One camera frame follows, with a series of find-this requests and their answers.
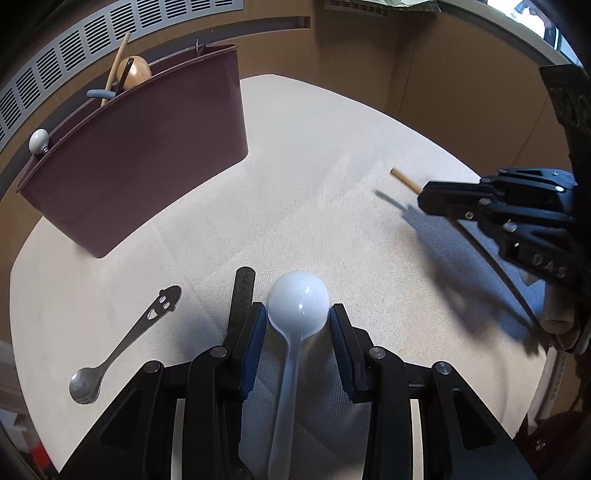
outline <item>white plastic spoon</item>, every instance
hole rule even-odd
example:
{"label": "white plastic spoon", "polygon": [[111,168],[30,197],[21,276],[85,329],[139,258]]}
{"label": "white plastic spoon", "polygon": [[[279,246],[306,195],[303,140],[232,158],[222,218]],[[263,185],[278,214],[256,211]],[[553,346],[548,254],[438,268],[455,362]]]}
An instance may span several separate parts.
{"label": "white plastic spoon", "polygon": [[275,431],[269,457],[269,480],[287,480],[296,413],[301,343],[322,330],[329,313],[329,293],[321,279],[294,270],[279,278],[267,298],[269,322],[287,342]]}

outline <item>wooden dowel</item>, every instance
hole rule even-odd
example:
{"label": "wooden dowel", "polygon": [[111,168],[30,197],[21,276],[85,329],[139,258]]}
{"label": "wooden dowel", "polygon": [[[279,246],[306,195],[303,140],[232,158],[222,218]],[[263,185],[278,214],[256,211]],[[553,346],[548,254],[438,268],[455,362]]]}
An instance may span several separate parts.
{"label": "wooden dowel", "polygon": [[[107,78],[107,84],[105,85],[105,90],[110,90],[113,86],[113,82],[115,81],[115,74],[117,73],[117,67],[119,63],[121,63],[121,58],[123,57],[123,51],[125,50],[125,46],[129,41],[131,36],[131,32],[127,32],[121,41],[121,45],[119,46],[119,50],[117,50],[117,54],[115,55],[115,59],[113,61],[113,65],[111,65],[111,71],[109,72],[109,77]],[[107,99],[103,98],[100,102],[100,106],[103,106],[107,103]]]}
{"label": "wooden dowel", "polygon": [[416,183],[414,183],[411,179],[409,179],[404,173],[396,168],[390,170],[390,175],[396,177],[402,183],[404,183],[409,189],[411,189],[417,195],[423,191],[421,187],[419,187]]}

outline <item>black metal bar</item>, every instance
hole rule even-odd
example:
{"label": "black metal bar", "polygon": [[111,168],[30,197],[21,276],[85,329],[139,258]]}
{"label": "black metal bar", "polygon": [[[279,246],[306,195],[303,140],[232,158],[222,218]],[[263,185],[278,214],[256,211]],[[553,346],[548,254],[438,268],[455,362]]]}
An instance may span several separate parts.
{"label": "black metal bar", "polygon": [[[372,356],[377,349],[385,357]],[[363,480],[411,480],[413,425],[405,364],[379,347],[367,351],[365,358],[377,371],[374,381],[378,393],[372,402]]]}
{"label": "black metal bar", "polygon": [[229,355],[217,358],[213,349],[191,363],[183,427],[183,478],[231,479],[226,417],[217,396],[216,377]]}

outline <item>table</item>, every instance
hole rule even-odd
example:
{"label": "table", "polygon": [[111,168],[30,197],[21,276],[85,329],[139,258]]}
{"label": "table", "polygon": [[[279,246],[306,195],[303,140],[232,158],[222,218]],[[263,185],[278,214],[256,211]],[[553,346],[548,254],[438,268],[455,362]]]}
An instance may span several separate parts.
{"label": "table", "polygon": [[[396,167],[418,184],[478,176],[396,120],[335,93],[277,76],[241,85],[249,144],[243,162],[170,205],[105,258],[91,257],[42,219],[14,264],[17,369],[55,466],[145,361],[186,362],[222,341],[243,265],[256,270],[255,301],[264,302],[289,270],[319,275],[331,303],[345,304],[377,345],[415,364],[447,360],[515,434],[545,355],[484,260],[445,220],[424,216],[414,194],[388,173]],[[542,287],[526,288],[507,270],[539,310]],[[177,310],[113,364],[96,403],[75,404],[71,375],[101,363],[157,292],[173,284],[183,289]],[[266,478],[284,351],[268,327],[243,411],[241,456],[257,478]],[[416,404],[413,412],[417,432]],[[352,405],[342,391],[325,329],[304,345],[290,478],[360,478],[368,420],[369,406]]]}

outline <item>metal spoon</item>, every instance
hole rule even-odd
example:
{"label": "metal spoon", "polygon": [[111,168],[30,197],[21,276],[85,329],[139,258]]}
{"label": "metal spoon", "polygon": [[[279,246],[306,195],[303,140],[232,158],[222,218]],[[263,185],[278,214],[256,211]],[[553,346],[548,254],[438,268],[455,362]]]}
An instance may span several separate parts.
{"label": "metal spoon", "polygon": [[181,296],[181,287],[174,285],[160,290],[160,295],[148,307],[131,330],[115,347],[109,358],[98,367],[80,368],[70,380],[70,396],[76,403],[85,405],[93,403],[99,396],[100,383],[111,364],[127,347],[135,342],[146,330],[160,320],[168,312],[174,310]]}

